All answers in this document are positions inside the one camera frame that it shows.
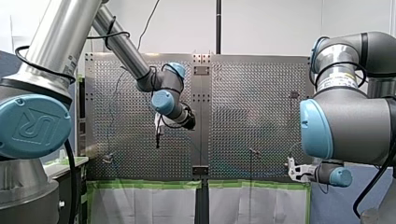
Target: wire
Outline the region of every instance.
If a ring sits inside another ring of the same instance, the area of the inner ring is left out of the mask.
[[[29,62],[29,61],[28,61],[25,57],[23,57],[23,56],[21,55],[21,53],[20,53],[21,50],[23,50],[23,49],[29,49],[29,48],[30,48],[30,46],[20,46],[20,47],[18,47],[18,48],[15,49],[15,55],[17,56],[17,58],[18,58],[19,60],[23,61],[23,62],[26,63],[27,65],[29,65],[29,66],[31,66],[31,67],[37,69],[37,70],[40,70],[40,71],[43,71],[43,72],[46,72],[46,73],[50,73],[50,74],[53,74],[53,75],[58,76],[58,77],[65,77],[65,78],[67,78],[67,79],[70,80],[70,84],[73,84],[73,83],[76,82],[76,78],[73,77],[73,76],[70,76],[70,75],[67,75],[67,74],[64,74],[64,73],[55,72],[55,71],[52,71],[52,70],[50,70],[50,69],[48,69],[48,68],[42,67],[42,66],[40,66],[40,65],[38,65],[38,64]]]
[[[111,121],[110,121],[110,123],[108,124],[107,130],[106,130],[107,153],[111,153],[111,150],[110,150],[110,129],[113,127],[114,120],[115,120],[115,117],[114,117],[114,114],[113,114],[113,110],[112,110],[112,105],[111,105],[111,104],[115,102],[115,98],[116,98],[116,95],[117,95],[117,91],[118,91],[118,89],[119,89],[119,85],[120,85],[121,78],[122,78],[126,73],[127,73],[127,71],[125,70],[125,71],[119,76],[119,78],[117,79],[116,88],[115,88],[115,90],[113,91],[112,99],[111,99],[111,101],[110,101],[110,104],[108,105],[108,112],[109,112],[109,114],[110,114],[110,116],[111,116]]]
[[[76,209],[77,209],[77,171],[73,156],[73,149],[70,146],[69,139],[64,143],[66,148],[67,158],[69,159],[70,167],[70,180],[71,180],[71,203],[70,203],[70,216],[69,224],[75,223]]]
[[[129,34],[129,32],[121,31],[118,33],[110,34],[110,35],[88,36],[87,39],[104,39],[104,38],[108,38],[108,37],[115,36],[115,35],[126,35],[127,37],[131,36],[131,34]]]
[[[379,178],[381,178],[381,176],[385,173],[385,171],[387,171],[388,167],[390,166],[390,164],[393,161],[393,158],[396,155],[396,137],[395,136],[393,136],[391,145],[392,145],[392,147],[390,148],[390,153],[389,153],[387,159],[385,160],[384,164],[378,170],[378,172],[376,173],[374,178],[370,181],[370,183],[367,185],[367,187],[361,192],[361,195],[359,195],[358,199],[356,199],[356,201],[353,203],[353,212],[355,213],[355,215],[358,218],[361,218],[361,215],[358,211],[359,204],[364,199],[364,197],[367,195],[367,193],[373,188],[373,186],[376,184],[376,182],[379,180]]]
[[[314,69],[315,69],[315,60],[316,60],[316,54],[317,54],[317,50],[318,47],[320,46],[320,43],[325,40],[325,39],[329,39],[328,36],[321,36],[316,42],[314,47],[312,48],[312,54],[311,54],[311,63],[310,63],[310,69],[309,69],[309,81],[311,81],[312,85],[315,85],[314,82]]]
[[[358,87],[361,87],[361,86],[364,84],[364,82],[366,81],[366,78],[367,78],[367,71],[366,71],[366,69],[365,69],[363,66],[361,66],[360,64],[358,64],[358,63],[353,63],[353,62],[337,62],[337,63],[331,63],[331,64],[327,65],[326,67],[324,67],[324,68],[318,73],[317,79],[315,80],[315,84],[314,84],[315,89],[316,89],[316,90],[318,89],[318,81],[319,81],[319,78],[324,74],[324,72],[326,72],[329,68],[331,68],[331,67],[333,67],[333,66],[335,66],[335,65],[344,64],[344,63],[346,63],[346,64],[352,64],[352,65],[354,65],[354,66],[357,66],[357,67],[363,72],[363,78],[361,79],[361,83],[358,85]]]
[[[361,76],[359,76],[358,74],[355,74],[356,77],[360,78],[361,80],[363,80],[363,78]]]
[[[149,28],[149,22],[151,21],[152,16],[154,15],[155,9],[157,9],[158,4],[160,3],[160,0],[157,0],[157,2],[155,3],[154,9],[152,9],[151,14],[148,17],[148,21],[146,22],[146,27],[143,30],[142,34],[139,37],[139,44],[137,45],[137,50],[140,50],[140,45],[142,43],[142,38],[143,35],[146,33],[147,29]]]
[[[317,170],[315,171],[315,176],[316,176],[316,180],[317,180],[318,187],[319,187],[320,191],[322,191],[322,193],[324,193],[324,194],[328,194],[329,193],[329,185],[326,185],[326,191],[324,191],[324,189],[321,187],[321,185],[319,183],[319,169],[321,167],[321,164],[322,164],[322,162],[320,162]]]

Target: black cable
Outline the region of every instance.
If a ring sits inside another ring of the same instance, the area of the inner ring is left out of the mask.
[[[152,9],[151,14],[148,17],[148,21],[146,22],[146,27],[143,30],[142,34],[139,37],[139,44],[137,45],[137,50],[140,50],[140,45],[142,43],[142,38],[143,35],[146,33],[147,29],[149,28],[149,22],[151,21],[152,16],[154,15],[155,9],[157,9],[158,4],[160,3],[160,0],[157,0],[157,2],[155,3],[154,9]]]
[[[113,30],[114,24],[116,23],[116,19],[117,19],[117,17],[113,16],[113,19],[111,20],[110,24],[108,25],[108,29],[107,29],[106,35],[88,36],[87,39],[104,39],[106,48],[111,50],[111,48],[108,46],[108,38],[109,37],[115,36],[115,35],[126,35],[127,37],[130,37],[131,34],[129,34],[129,32],[126,32],[126,31],[121,31],[121,32],[117,32],[117,33],[111,34],[111,31]]]
[[[115,35],[126,35],[127,37],[131,36],[131,34],[129,34],[129,32],[121,31],[118,33],[110,34],[110,35],[88,36],[87,39],[104,39],[104,38],[115,36]]]
[[[317,42],[315,42],[315,45],[312,48],[311,62],[310,62],[310,68],[309,68],[309,81],[311,81],[312,85],[315,85],[315,82],[314,82],[314,73],[315,73],[315,71],[314,71],[314,69],[315,69],[315,59],[317,58],[316,57],[317,50],[318,50],[318,47],[319,47],[321,41],[324,40],[324,39],[329,39],[329,37],[328,36],[321,36],[317,40]]]
[[[76,164],[73,156],[73,149],[70,146],[70,142],[67,139],[64,142],[64,147],[66,148],[67,158],[69,159],[69,167],[70,167],[70,180],[71,180],[71,203],[70,203],[70,216],[69,216],[69,224],[75,223],[76,210],[77,210],[77,170]]]
[[[115,116],[114,116],[113,110],[112,110],[112,103],[116,102],[116,96],[117,96],[117,91],[118,91],[118,89],[119,89],[120,81],[121,81],[122,77],[123,77],[123,76],[127,73],[127,71],[128,71],[128,70],[126,70],[126,68],[123,67],[123,66],[121,66],[121,68],[124,69],[125,71],[124,71],[124,72],[119,76],[119,78],[117,79],[116,88],[115,88],[115,90],[113,91],[111,102],[110,102],[110,104],[108,105],[108,112],[109,112],[109,114],[110,114],[110,116],[111,116],[111,121],[110,121],[110,123],[108,124],[107,130],[106,130],[107,153],[111,153],[111,150],[110,150],[110,129],[113,127],[114,120],[115,120]]]
[[[360,79],[363,79],[363,78],[362,78],[361,76],[359,76],[358,74],[355,74],[355,76],[358,77],[358,78],[360,78]]]
[[[29,66],[37,69],[37,70],[40,70],[40,71],[43,71],[43,72],[46,72],[46,73],[50,73],[50,74],[53,74],[53,75],[58,76],[58,77],[65,77],[65,78],[70,80],[70,84],[73,84],[73,83],[76,82],[76,78],[73,77],[73,76],[69,76],[69,75],[64,74],[64,73],[55,72],[55,71],[52,71],[52,70],[50,70],[48,68],[42,67],[42,66],[40,66],[38,64],[31,63],[31,62],[27,61],[27,59],[21,55],[20,51],[23,50],[23,49],[29,49],[29,47],[30,46],[20,46],[20,47],[15,49],[15,55],[17,56],[17,58],[19,60],[23,61],[27,65],[29,65]]]
[[[361,83],[358,85],[358,87],[361,87],[361,86],[364,84],[364,82],[366,81],[366,78],[367,78],[367,71],[366,71],[366,69],[365,69],[363,66],[361,66],[360,64],[358,64],[358,63],[353,63],[353,62],[337,62],[337,63],[331,63],[331,64],[327,65],[326,67],[324,67],[324,68],[318,73],[317,79],[315,80],[315,84],[314,84],[315,90],[318,89],[318,81],[319,81],[319,78],[324,74],[324,72],[326,72],[329,68],[332,68],[332,67],[335,66],[335,65],[344,64],[344,63],[346,63],[346,64],[352,64],[352,65],[354,65],[354,66],[357,66],[357,67],[363,72],[363,78],[361,79]]]
[[[358,218],[361,218],[361,215],[359,214],[359,211],[358,211],[359,204],[364,199],[364,197],[367,195],[367,193],[373,188],[373,186],[376,184],[376,182],[379,180],[379,178],[381,178],[381,176],[385,173],[385,171],[387,171],[388,167],[390,166],[390,164],[393,161],[393,158],[396,155],[396,138],[395,137],[393,138],[391,145],[392,145],[392,147],[390,149],[390,153],[389,153],[387,159],[385,160],[384,164],[378,170],[378,172],[376,173],[374,178],[370,181],[370,183],[367,185],[367,187],[363,190],[361,195],[359,195],[358,199],[356,199],[356,201],[353,203],[353,212],[355,213],[355,215]]]

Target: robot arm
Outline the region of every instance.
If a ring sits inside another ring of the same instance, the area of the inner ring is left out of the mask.
[[[387,167],[396,164],[396,39],[378,32],[325,38],[311,57],[311,70],[318,74],[317,93],[300,103],[302,146],[305,154],[324,161],[319,166],[293,166],[289,159],[290,176],[295,180],[295,171],[303,171],[299,176],[309,177],[297,181],[347,187],[351,174],[343,161],[380,165],[353,205],[360,217],[363,197]],[[370,78],[368,95],[358,88],[356,70],[363,72],[361,83]],[[394,222],[393,191],[380,206],[380,223]]]
[[[71,84],[78,58],[93,25],[106,35],[113,16],[102,0],[52,0],[15,75],[0,80],[0,122],[9,131],[0,132],[0,156],[34,159],[57,150],[71,130],[68,108]],[[111,32],[122,31],[115,21]],[[136,79],[141,91],[155,91],[152,106],[160,114],[191,130],[195,117],[179,101],[185,71],[168,63],[161,72],[146,64],[125,35],[108,38],[107,45]]]
[[[102,6],[93,21],[93,28],[99,35],[106,35],[108,27],[111,27],[111,23],[114,22],[111,31],[122,32],[122,28],[116,21],[113,21],[113,18],[108,8]],[[155,73],[149,68],[127,36],[113,36],[108,39],[107,44],[134,76],[136,87],[140,91],[155,91],[151,104],[158,113],[186,129],[194,128],[194,115],[186,105],[179,101],[180,94],[184,89],[185,77],[185,69],[181,64],[167,63],[161,72]]]

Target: white wall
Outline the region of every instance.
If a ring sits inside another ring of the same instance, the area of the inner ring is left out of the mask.
[[[309,55],[320,36],[319,0],[222,2],[224,54]]]
[[[156,0],[110,1],[137,45]],[[321,1],[222,1],[222,53],[308,55],[320,35]],[[208,53],[216,47],[216,0],[160,2],[142,52]]]
[[[156,0],[110,1],[108,7],[137,46]],[[160,1],[143,37],[142,52],[208,53],[215,50],[215,0]]]
[[[321,35],[332,37],[370,31],[394,35],[394,4],[395,0],[323,0]],[[361,90],[367,92],[367,84]]]

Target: metal rod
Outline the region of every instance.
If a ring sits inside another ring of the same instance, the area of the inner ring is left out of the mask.
[[[93,22],[93,28],[99,35],[106,35],[110,23],[113,21],[113,15],[106,6],[102,6]],[[122,32],[120,24],[115,21],[111,33]],[[123,65],[131,72],[135,79],[144,77],[150,72],[146,61],[137,51],[136,47],[127,35],[115,35],[108,39],[108,46],[114,54],[120,59]]]
[[[216,4],[216,54],[221,54],[221,0]]]
[[[102,0],[51,0],[26,54],[30,63],[74,75],[85,40]],[[7,77],[69,96],[70,81],[25,63]]]

